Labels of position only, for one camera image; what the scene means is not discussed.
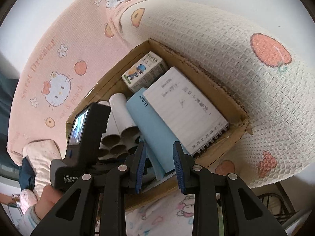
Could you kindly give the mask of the person's left hand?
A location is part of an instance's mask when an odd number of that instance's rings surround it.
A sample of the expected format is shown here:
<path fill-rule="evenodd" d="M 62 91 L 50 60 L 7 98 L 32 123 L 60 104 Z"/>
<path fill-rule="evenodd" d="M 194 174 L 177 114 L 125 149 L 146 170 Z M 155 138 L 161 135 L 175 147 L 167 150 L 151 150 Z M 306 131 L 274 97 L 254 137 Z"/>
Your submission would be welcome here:
<path fill-rule="evenodd" d="M 46 214 L 60 200 L 62 195 L 62 192 L 56 190 L 51 185 L 47 185 L 43 188 L 41 198 L 34 208 L 34 211 L 40 220 L 42 220 L 46 216 Z"/>

